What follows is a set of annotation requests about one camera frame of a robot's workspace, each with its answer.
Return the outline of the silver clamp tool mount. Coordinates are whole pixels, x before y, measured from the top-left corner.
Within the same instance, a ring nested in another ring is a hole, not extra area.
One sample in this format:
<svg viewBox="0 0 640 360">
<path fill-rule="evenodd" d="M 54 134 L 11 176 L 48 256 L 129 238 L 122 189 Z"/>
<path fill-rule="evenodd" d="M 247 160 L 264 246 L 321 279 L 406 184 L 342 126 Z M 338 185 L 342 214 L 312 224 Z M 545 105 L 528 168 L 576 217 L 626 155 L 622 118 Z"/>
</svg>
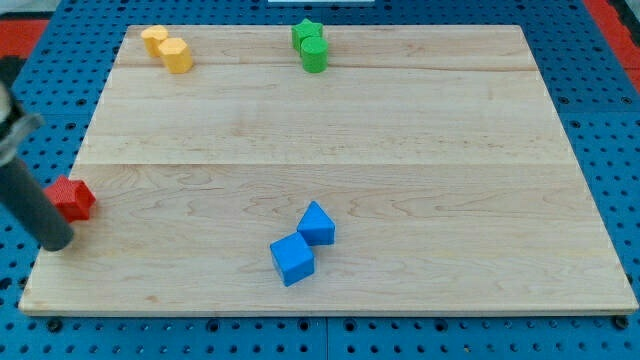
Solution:
<svg viewBox="0 0 640 360">
<path fill-rule="evenodd" d="M 27 112 L 9 87 L 1 83 L 1 165 L 16 155 L 19 144 L 44 125 L 40 114 Z"/>
</svg>

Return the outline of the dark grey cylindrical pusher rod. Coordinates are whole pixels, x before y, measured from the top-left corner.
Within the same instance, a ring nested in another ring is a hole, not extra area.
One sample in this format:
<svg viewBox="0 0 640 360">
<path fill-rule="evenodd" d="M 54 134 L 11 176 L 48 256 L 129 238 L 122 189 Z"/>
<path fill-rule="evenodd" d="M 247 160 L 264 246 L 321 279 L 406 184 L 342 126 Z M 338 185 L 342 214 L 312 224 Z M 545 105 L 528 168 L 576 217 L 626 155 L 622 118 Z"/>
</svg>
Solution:
<svg viewBox="0 0 640 360">
<path fill-rule="evenodd" d="M 1 203 L 45 250 L 62 250 L 73 239 L 71 226 L 17 157 L 1 166 Z"/>
</svg>

